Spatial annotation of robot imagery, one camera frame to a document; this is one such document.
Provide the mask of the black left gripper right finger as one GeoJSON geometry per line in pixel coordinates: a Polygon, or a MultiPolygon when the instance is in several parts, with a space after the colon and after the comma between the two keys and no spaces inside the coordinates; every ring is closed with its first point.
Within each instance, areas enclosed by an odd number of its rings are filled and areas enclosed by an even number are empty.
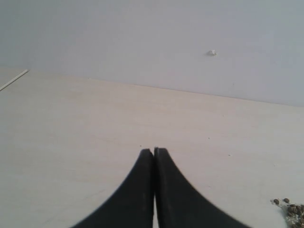
{"type": "Polygon", "coordinates": [[[247,228],[217,208],[183,176],[165,148],[154,148],[155,199],[160,228],[247,228]]]}

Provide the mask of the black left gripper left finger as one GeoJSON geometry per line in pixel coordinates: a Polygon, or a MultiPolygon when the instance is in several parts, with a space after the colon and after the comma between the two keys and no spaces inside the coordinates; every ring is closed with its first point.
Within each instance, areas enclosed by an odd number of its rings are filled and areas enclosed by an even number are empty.
{"type": "Polygon", "coordinates": [[[150,149],[139,153],[119,188],[75,228],[152,228],[154,159],[150,149]]]}

